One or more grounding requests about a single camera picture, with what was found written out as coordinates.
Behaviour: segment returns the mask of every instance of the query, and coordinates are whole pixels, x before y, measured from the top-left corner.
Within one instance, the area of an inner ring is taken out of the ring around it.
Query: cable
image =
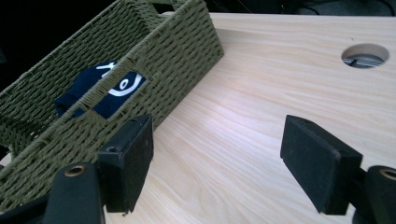
[[[320,15],[319,12],[316,9],[312,8],[312,7],[301,6],[301,8],[305,8],[305,9],[311,10],[311,11],[315,12],[315,14]]]
[[[386,6],[389,8],[389,10],[390,10],[390,15],[391,15],[392,17],[395,16],[395,10],[393,9],[392,5],[391,5],[389,2],[387,2],[387,1],[385,1],[385,0],[375,0],[375,1],[380,2],[380,3],[384,4],[384,5],[386,5]]]
[[[238,1],[238,2],[242,5],[242,7],[244,7],[248,12],[253,13],[253,12],[250,11],[250,9],[248,9],[241,1],[239,1],[239,0],[236,0],[236,1]]]

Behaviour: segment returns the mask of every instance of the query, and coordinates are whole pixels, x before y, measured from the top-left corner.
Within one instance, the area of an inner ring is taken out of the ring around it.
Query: eye logo
[[[109,69],[107,72],[102,74],[102,77],[105,77],[108,74],[108,72],[110,72],[111,69],[113,69],[114,65],[115,65],[115,63],[110,63],[108,65],[97,66],[96,69]],[[114,96],[119,96],[119,97],[127,95],[127,94],[133,92],[134,90],[136,90],[136,88],[138,87],[142,78],[143,78],[142,76],[140,76],[139,74],[136,74],[136,77],[134,78],[134,84],[128,89],[125,89],[125,88],[127,88],[128,84],[129,84],[129,79],[125,78],[123,81],[120,82],[120,85],[119,85],[120,91],[111,89],[108,93],[110,93]]]

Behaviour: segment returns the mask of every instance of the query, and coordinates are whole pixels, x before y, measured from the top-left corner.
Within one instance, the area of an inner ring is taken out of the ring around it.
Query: clamp jaw
[[[287,115],[280,157],[319,213],[345,215],[352,203],[352,223],[396,223],[396,170],[363,171],[363,156],[316,123]]]

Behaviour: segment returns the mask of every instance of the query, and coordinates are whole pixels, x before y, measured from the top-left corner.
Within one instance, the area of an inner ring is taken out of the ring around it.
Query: black fabric
[[[8,152],[8,148],[0,146],[0,160],[2,160],[8,154]]]
[[[95,85],[98,80],[106,76],[115,65],[116,62],[100,63],[81,71],[74,81],[72,88],[55,100],[54,105],[58,115],[61,116],[66,112],[93,85]],[[144,77],[137,74],[135,71],[129,72],[93,109],[103,118],[110,118],[120,106],[134,94],[145,80]],[[78,109],[73,118],[82,114],[84,114],[84,111]]]

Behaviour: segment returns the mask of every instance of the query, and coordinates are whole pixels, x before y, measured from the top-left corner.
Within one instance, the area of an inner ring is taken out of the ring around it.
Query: printed logo
[[[96,69],[108,69],[107,72],[102,74],[102,77],[105,77],[108,74],[108,72],[110,72],[111,69],[113,69],[114,66],[115,66],[115,63],[110,63],[108,65],[97,66]],[[142,80],[142,78],[143,78],[142,76],[140,76],[139,74],[136,74],[136,76],[134,78],[134,84],[129,88],[127,88],[127,87],[128,87],[130,80],[128,78],[125,78],[120,82],[120,85],[119,85],[120,90],[119,91],[115,90],[115,89],[111,89],[108,93],[110,93],[114,96],[119,96],[119,97],[127,95],[127,94],[133,92],[134,90],[136,90],[136,88],[139,86],[139,83]]]

